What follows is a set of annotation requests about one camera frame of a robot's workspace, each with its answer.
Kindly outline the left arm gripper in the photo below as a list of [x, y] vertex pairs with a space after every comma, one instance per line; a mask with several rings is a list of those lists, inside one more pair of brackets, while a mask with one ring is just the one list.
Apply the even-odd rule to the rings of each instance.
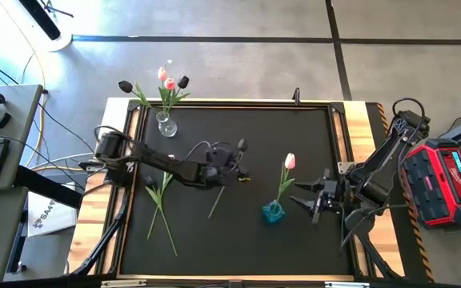
[[248, 170], [241, 167], [244, 154], [243, 148], [233, 151], [224, 146], [212, 146], [206, 152], [207, 181], [215, 186], [230, 186], [240, 182], [239, 178], [251, 178]]

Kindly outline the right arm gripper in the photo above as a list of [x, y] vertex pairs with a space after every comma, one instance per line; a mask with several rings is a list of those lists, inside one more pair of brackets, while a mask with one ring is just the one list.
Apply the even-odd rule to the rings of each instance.
[[339, 182], [330, 178], [330, 170], [325, 169], [323, 176], [314, 181], [296, 182], [295, 186], [317, 194], [315, 201], [290, 196], [295, 204], [306, 212], [314, 212], [312, 224], [318, 225], [323, 212], [330, 211], [344, 215], [342, 193], [338, 192]]

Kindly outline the blue cut glass vase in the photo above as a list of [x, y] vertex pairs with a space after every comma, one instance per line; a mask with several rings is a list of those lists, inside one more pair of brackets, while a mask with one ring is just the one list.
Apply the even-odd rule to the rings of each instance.
[[265, 221], [270, 224], [278, 222], [285, 215], [283, 207], [277, 200], [274, 200], [263, 206], [262, 213]]

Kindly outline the clear glass vase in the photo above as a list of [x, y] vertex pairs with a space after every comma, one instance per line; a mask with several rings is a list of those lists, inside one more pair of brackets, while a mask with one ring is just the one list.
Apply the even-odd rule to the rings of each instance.
[[165, 111], [160, 111], [155, 116], [158, 122], [158, 129], [164, 137], [172, 138], [176, 135], [178, 127], [170, 114]]

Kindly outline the black platform with hazard stripes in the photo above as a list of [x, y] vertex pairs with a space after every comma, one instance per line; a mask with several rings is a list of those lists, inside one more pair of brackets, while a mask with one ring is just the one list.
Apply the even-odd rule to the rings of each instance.
[[[375, 148], [378, 149], [387, 136], [390, 120], [382, 104], [366, 102], [366, 108]], [[386, 171], [379, 172], [375, 179], [386, 188], [392, 188], [389, 203], [407, 204], [408, 197], [399, 182], [399, 177], [384, 172]], [[397, 274], [403, 274], [410, 280], [433, 282], [419, 224], [412, 216], [415, 216], [415, 212], [409, 207], [385, 211], [382, 216], [376, 218], [370, 239]]]

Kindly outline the red and black tool box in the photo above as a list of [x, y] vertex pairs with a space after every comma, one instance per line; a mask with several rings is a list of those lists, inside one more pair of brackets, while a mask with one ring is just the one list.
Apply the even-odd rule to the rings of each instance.
[[456, 141], [427, 140], [408, 154], [401, 175], [422, 226], [461, 226], [461, 151]]

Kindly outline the black desk beam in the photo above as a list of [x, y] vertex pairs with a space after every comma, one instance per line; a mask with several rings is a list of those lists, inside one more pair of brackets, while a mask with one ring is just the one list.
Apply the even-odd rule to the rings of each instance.
[[41, 196], [60, 202], [66, 206], [79, 209], [82, 195], [60, 183], [54, 182], [24, 166], [19, 166], [14, 179], [14, 186], [26, 187]]

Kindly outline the white round stand base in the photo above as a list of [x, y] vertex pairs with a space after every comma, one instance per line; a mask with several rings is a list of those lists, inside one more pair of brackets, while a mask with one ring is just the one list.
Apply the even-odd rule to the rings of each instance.
[[55, 40], [49, 40], [45, 45], [45, 50], [48, 52], [57, 52], [68, 47], [73, 39], [73, 34], [70, 30], [60, 30], [60, 35]]

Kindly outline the gray desk with keyboard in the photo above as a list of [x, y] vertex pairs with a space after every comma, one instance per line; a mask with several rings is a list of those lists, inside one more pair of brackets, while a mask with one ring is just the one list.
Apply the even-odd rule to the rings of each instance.
[[41, 85], [0, 86], [0, 94], [6, 98], [6, 103], [0, 104], [0, 117], [4, 112], [11, 115], [11, 120], [0, 129], [1, 136], [10, 138], [5, 165], [0, 172], [0, 190], [9, 189], [14, 184], [23, 143], [30, 132], [42, 90]]

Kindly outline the black stand bar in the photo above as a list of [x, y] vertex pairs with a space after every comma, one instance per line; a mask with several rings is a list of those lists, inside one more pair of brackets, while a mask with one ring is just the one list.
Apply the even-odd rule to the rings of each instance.
[[27, 13], [36, 21], [50, 40], [57, 40], [61, 36], [59, 28], [47, 15], [38, 0], [18, 0]]

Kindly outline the black diagonal frame strut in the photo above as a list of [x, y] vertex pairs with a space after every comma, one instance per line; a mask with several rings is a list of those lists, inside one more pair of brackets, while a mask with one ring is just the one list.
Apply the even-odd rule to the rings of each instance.
[[117, 215], [115, 216], [115, 218], [113, 219], [112, 223], [109, 225], [106, 231], [102, 234], [102, 237], [99, 239], [98, 243], [96, 244], [94, 249], [91, 251], [89, 256], [85, 258], [82, 264], [76, 270], [71, 272], [70, 275], [75, 275], [75, 276], [88, 275], [91, 268], [100, 259], [102, 252], [106, 250], [110, 242], [110, 239], [113, 237], [115, 232], [120, 228], [120, 226], [124, 223], [124, 216], [127, 212], [129, 198], [130, 198], [130, 193], [125, 192], [122, 198], [122, 203], [119, 208], [119, 211]]
[[372, 231], [375, 224], [376, 213], [384, 211], [385, 209], [385, 207], [380, 207], [375, 209], [353, 210], [345, 219], [345, 227], [348, 233], [341, 243], [341, 248], [343, 248], [353, 236], [356, 236], [363, 244], [365, 251], [370, 255], [371, 261], [379, 268], [384, 278], [401, 278], [401, 275], [390, 268], [369, 238], [369, 233]]

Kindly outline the silver metal bracket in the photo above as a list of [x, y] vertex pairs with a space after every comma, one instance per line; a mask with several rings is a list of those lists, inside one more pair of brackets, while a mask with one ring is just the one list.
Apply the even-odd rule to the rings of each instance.
[[102, 281], [100, 288], [137, 288], [146, 286], [147, 282], [145, 280], [137, 279], [120, 279], [120, 280], [110, 280]]
[[325, 288], [370, 288], [367, 282], [324, 282]]

